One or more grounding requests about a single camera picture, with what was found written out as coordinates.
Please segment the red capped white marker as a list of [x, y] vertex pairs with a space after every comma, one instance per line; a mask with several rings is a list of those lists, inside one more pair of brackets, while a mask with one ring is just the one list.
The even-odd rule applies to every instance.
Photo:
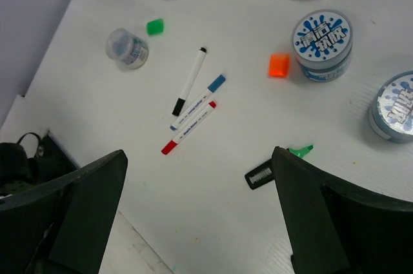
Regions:
[[210, 101], [181, 131], [161, 150], [163, 155], [168, 155], [185, 137], [187, 137], [207, 116], [216, 108], [216, 102]]

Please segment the blue cleaning gel jar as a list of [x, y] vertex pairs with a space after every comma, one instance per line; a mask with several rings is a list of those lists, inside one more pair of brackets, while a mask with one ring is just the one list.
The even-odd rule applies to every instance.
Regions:
[[319, 83], [333, 81], [349, 66], [352, 23], [338, 10], [316, 10], [296, 24], [291, 41], [294, 57], [306, 78]]
[[374, 96], [368, 109], [368, 120], [381, 138], [396, 142], [412, 142], [412, 72], [389, 79]]

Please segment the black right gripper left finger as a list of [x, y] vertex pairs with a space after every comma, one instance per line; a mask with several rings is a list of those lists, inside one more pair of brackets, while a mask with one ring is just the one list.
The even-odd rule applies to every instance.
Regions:
[[98, 273], [126, 178], [123, 150], [1, 199], [1, 273]]

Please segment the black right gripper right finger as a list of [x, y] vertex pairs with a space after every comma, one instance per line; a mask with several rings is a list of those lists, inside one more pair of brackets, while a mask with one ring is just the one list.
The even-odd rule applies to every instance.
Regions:
[[412, 203], [376, 193], [279, 146], [272, 158], [294, 273], [412, 273]]

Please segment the blue capped white marker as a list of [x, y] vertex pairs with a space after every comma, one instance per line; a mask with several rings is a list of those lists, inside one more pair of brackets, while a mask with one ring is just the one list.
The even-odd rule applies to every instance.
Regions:
[[188, 106], [183, 113], [170, 125], [170, 129], [172, 131], [176, 131], [182, 127], [182, 125], [191, 117], [193, 116], [198, 109], [200, 109], [201, 105], [206, 102], [213, 93], [215, 93], [220, 86], [226, 81], [226, 77], [223, 74], [220, 74], [208, 87], [207, 89], [198, 96], [197, 99], [193, 101], [193, 103]]

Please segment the green highlighter black body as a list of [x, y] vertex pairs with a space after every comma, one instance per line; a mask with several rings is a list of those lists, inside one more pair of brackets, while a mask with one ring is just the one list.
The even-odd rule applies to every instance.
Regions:
[[[314, 149], [313, 145], [300, 149], [287, 148], [293, 155], [303, 158]], [[274, 180], [271, 160], [267, 160], [245, 174], [245, 180], [251, 190], [256, 190]]]

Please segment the clear jar of clips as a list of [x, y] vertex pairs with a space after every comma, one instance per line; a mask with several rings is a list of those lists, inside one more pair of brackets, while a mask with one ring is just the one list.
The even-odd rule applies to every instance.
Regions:
[[124, 28], [110, 33], [105, 44], [106, 55], [123, 68], [142, 67], [149, 55], [146, 41]]

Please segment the black capped white marker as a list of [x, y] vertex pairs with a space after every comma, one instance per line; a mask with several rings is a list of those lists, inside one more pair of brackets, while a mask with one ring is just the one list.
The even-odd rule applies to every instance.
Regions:
[[181, 110], [186, 102], [186, 99], [190, 93], [190, 90], [194, 84], [194, 81], [199, 73], [199, 70], [201, 68], [201, 65], [203, 64], [203, 61], [205, 59], [205, 56], [207, 54], [207, 49], [205, 47], [201, 47], [198, 51], [196, 60], [194, 61], [194, 64], [190, 70], [190, 73], [185, 81], [183, 90], [181, 91], [176, 104], [174, 106], [174, 109], [172, 111], [172, 115], [174, 116], [179, 116], [181, 113]]

